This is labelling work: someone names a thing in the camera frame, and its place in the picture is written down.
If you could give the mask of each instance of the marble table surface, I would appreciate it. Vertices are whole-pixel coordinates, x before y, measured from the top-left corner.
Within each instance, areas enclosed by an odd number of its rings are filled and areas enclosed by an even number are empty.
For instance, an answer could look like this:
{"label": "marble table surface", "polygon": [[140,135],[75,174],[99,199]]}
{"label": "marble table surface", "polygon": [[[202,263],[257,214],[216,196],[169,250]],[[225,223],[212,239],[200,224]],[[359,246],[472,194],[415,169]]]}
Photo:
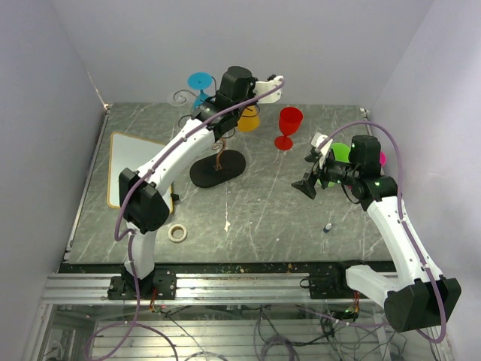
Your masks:
{"label": "marble table surface", "polygon": [[[345,123],[358,120],[354,106],[295,105],[304,114],[294,147],[280,151],[279,112],[286,105],[263,105],[261,124],[254,132],[237,134],[228,148],[246,158],[244,173],[217,187],[199,189],[186,168],[175,180],[180,195],[174,214],[159,230],[157,262],[303,262],[321,260],[389,260],[389,252],[368,215],[350,203],[336,185],[318,188],[315,200],[291,187],[310,169],[304,157],[316,131],[330,134]],[[70,263],[120,263],[126,259],[127,240],[115,242],[117,209],[107,205],[110,135],[122,132],[167,144],[176,134],[185,107],[169,104],[117,103],[110,116],[95,159],[80,219],[74,233]],[[352,127],[335,141],[350,144],[367,128]],[[215,153],[209,150],[202,156]],[[180,244],[171,242],[170,225],[188,230]],[[322,228],[332,223],[332,230]]]}

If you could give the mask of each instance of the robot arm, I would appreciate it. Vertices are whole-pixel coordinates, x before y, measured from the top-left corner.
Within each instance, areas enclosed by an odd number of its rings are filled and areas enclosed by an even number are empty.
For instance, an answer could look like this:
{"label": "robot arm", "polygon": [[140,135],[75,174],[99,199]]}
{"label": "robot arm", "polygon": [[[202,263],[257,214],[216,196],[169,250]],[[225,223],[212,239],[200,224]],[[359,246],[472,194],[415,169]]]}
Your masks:
{"label": "robot arm", "polygon": [[[127,227],[136,233],[132,244],[132,256],[139,280],[150,279],[155,268],[153,258],[157,230],[165,223],[170,214],[169,206],[163,197],[173,180],[190,162],[204,150],[209,149],[226,132],[237,126],[246,106],[236,107],[240,103],[254,99],[261,94],[271,94],[257,100],[259,103],[276,102],[282,94],[283,78],[271,76],[268,81],[258,81],[245,68],[232,66],[222,76],[222,82],[216,95],[196,108],[186,125],[149,162],[136,171],[124,169],[119,176],[119,197],[123,204],[128,192],[142,177],[142,184],[132,193],[123,217]],[[202,128],[203,122],[219,114],[213,122]],[[161,157],[162,164],[153,169]],[[126,261],[123,276],[130,286],[132,283],[131,263]]]}
{"label": "robot arm", "polygon": [[430,268],[440,289],[446,319],[461,294],[461,288],[455,278],[446,279],[428,255],[401,200],[404,221],[426,263],[422,264],[419,260],[398,214],[398,186],[393,178],[381,175],[380,143],[373,136],[354,136],[349,163],[346,163],[334,159],[330,150],[332,141],[321,150],[317,149],[326,138],[326,135],[316,134],[311,153],[306,157],[308,162],[314,163],[313,167],[292,186],[312,199],[316,197],[314,186],[317,181],[323,189],[329,182],[351,187],[352,195],[379,229],[398,273],[397,278],[387,278],[358,261],[345,269],[345,284],[383,307],[386,318],[398,332],[439,326],[440,312],[426,269]]}

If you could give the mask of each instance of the red cup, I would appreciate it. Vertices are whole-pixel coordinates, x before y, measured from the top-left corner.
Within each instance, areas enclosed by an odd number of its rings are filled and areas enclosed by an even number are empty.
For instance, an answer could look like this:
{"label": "red cup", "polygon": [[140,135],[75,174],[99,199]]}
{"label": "red cup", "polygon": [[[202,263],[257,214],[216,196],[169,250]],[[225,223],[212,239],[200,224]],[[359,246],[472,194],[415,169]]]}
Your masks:
{"label": "red cup", "polygon": [[283,133],[274,141],[274,145],[280,150],[289,150],[292,148],[292,139],[290,135],[296,133],[301,126],[304,115],[300,110],[294,107],[287,107],[280,111],[279,129]]}

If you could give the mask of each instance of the black clamp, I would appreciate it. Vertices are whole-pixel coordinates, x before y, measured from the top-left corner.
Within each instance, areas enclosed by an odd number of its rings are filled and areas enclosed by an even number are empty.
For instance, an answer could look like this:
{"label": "black clamp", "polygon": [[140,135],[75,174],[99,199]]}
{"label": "black clamp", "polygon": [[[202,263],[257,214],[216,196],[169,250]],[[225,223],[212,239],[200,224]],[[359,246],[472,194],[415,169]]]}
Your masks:
{"label": "black clamp", "polygon": [[[136,299],[135,282],[133,276],[122,267],[120,276],[110,279],[107,291],[109,300]],[[177,277],[166,268],[156,268],[148,276],[139,280],[141,299],[151,299],[156,292],[156,299],[175,299]]]}
{"label": "black clamp", "polygon": [[354,265],[364,264],[366,262],[357,259],[339,262],[329,266],[328,272],[311,273],[301,280],[299,286],[309,290],[310,299],[352,298],[354,290],[347,286],[346,270]]}

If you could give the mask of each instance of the tape roll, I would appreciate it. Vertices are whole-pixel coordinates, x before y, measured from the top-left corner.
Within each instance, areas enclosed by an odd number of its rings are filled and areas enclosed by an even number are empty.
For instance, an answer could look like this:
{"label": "tape roll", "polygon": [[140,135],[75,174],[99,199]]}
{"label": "tape roll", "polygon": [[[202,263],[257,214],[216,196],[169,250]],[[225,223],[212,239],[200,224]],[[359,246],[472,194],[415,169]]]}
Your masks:
{"label": "tape roll", "polygon": [[[176,231],[182,231],[182,235],[180,237],[175,237],[174,233]],[[168,230],[168,237],[169,239],[174,242],[174,243],[180,243],[183,240],[186,239],[187,237],[187,228],[183,224],[174,224],[169,230]]]}

